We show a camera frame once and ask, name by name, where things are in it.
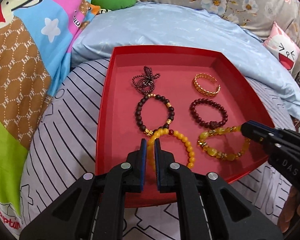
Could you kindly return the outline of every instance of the colorful blanket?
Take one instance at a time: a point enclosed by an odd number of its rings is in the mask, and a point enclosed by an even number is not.
[[[16,236],[20,180],[33,136],[69,73],[72,42],[93,18],[91,0],[0,4],[0,218]]]

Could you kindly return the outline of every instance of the pillow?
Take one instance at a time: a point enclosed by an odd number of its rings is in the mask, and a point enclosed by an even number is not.
[[[263,45],[280,61],[282,66],[292,73],[300,49],[276,22],[273,23],[270,36]]]

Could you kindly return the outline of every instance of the bracelet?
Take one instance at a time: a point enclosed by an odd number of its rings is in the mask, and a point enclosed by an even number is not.
[[[215,148],[212,148],[208,145],[208,143],[205,141],[208,137],[212,137],[214,135],[223,135],[226,133],[231,132],[240,132],[241,131],[241,125],[240,126],[233,126],[228,127],[226,129],[224,128],[217,128],[214,130],[206,131],[200,134],[198,139],[199,146],[202,147],[202,150],[205,151],[208,155],[216,157],[217,159],[227,160],[227,161],[234,161],[235,159],[240,158],[242,155],[245,154],[245,152],[249,149],[250,146],[250,139],[245,138],[245,141],[242,145],[242,148],[240,152],[236,154],[226,154],[223,152],[218,152]]]
[[[205,121],[203,121],[202,118],[199,117],[199,115],[197,114],[197,110],[195,109],[195,106],[197,104],[206,104],[206,105],[210,105],[210,106],[213,106],[216,109],[218,109],[222,114],[222,121],[221,122],[215,122],[215,121],[205,122]],[[205,128],[215,129],[215,128],[225,125],[226,122],[228,122],[227,111],[224,109],[224,107],[221,106],[220,104],[218,104],[217,102],[214,102],[209,99],[199,98],[199,99],[193,101],[190,106],[190,112],[192,114],[192,117],[195,119],[195,121],[198,124],[200,124],[200,126],[204,126]]]
[[[162,101],[166,105],[166,107],[169,111],[168,119],[167,119],[166,123],[163,126],[160,126],[159,128],[167,128],[168,129],[169,125],[172,123],[172,121],[174,119],[174,108],[171,106],[169,99],[166,99],[165,97],[162,97],[162,96],[156,95],[156,94],[145,95],[138,103],[134,115],[136,117],[137,126],[139,126],[140,131],[144,132],[145,135],[148,137],[152,136],[153,133],[156,131],[156,130],[154,130],[154,131],[148,130],[147,127],[143,124],[142,117],[141,117],[142,106],[149,98],[155,98],[159,101]]]
[[[156,132],[154,132],[153,136],[147,142],[147,158],[149,159],[152,168],[155,170],[155,161],[154,161],[154,154],[153,154],[154,141],[155,139],[165,134],[174,135],[176,138],[178,138],[185,144],[186,151],[189,156],[187,167],[190,169],[193,168],[195,162],[195,158],[194,158],[195,154],[193,151],[193,147],[191,146],[191,142],[189,142],[188,138],[185,137],[182,133],[179,133],[178,131],[168,130],[167,128],[158,129]]]
[[[145,75],[138,75],[132,78],[132,83],[136,87],[136,89],[144,95],[148,95],[152,93],[155,88],[154,80],[160,77],[160,74],[157,73],[155,75],[152,74],[152,68],[144,66],[143,70]],[[136,78],[141,78],[137,83],[135,82]]]
[[[207,91],[207,90],[203,89],[199,85],[199,83],[197,82],[197,78],[207,78],[210,81],[212,81],[213,83],[216,83],[217,79],[215,79],[213,76],[210,76],[210,75],[207,75],[207,74],[204,74],[204,73],[200,73],[200,74],[195,75],[195,77],[193,79],[193,85],[194,85],[195,89],[197,89],[201,94],[203,94],[207,97],[215,97],[219,93],[219,91],[221,89],[220,85],[218,85],[218,88],[217,88],[216,92],[210,92],[210,91]]]

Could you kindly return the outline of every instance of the dark wooden bead bracelet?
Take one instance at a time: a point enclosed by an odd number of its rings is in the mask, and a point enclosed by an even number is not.
[[[156,129],[156,130],[152,131],[152,130],[147,129],[147,127],[143,124],[143,121],[142,121],[142,117],[141,117],[142,106],[149,98],[155,98],[159,101],[162,101],[166,105],[166,107],[169,111],[168,119],[167,119],[166,123],[163,126],[160,126],[159,128],[169,129],[169,125],[172,123],[172,121],[174,119],[174,108],[171,106],[169,99],[166,99],[165,97],[162,97],[162,96],[156,95],[156,94],[145,95],[138,103],[134,115],[136,117],[137,126],[139,126],[140,131],[145,133],[148,137],[152,136],[153,133],[157,130]]]
[[[199,115],[197,114],[197,111],[195,109],[195,106],[198,104],[206,104],[206,105],[210,105],[210,106],[218,109],[222,114],[222,121],[221,122],[216,122],[216,121],[205,122],[205,121],[203,121],[202,118],[199,117]],[[190,106],[190,112],[192,114],[192,117],[195,119],[195,121],[200,126],[203,126],[204,128],[209,128],[209,129],[219,128],[221,126],[224,126],[226,124],[226,122],[228,121],[227,111],[224,109],[224,107],[221,106],[220,104],[218,104],[217,102],[214,102],[212,100],[205,99],[205,98],[199,98],[199,99],[193,101]]]

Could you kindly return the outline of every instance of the white bedsheet with black lines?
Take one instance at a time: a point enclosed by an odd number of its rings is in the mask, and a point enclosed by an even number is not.
[[[95,171],[96,133],[108,59],[82,63],[62,83],[34,134],[21,179],[25,227],[85,172]],[[276,127],[294,130],[272,89],[248,79]],[[264,163],[232,186],[277,223],[290,183]],[[126,209],[124,239],[180,239],[177,205]]]

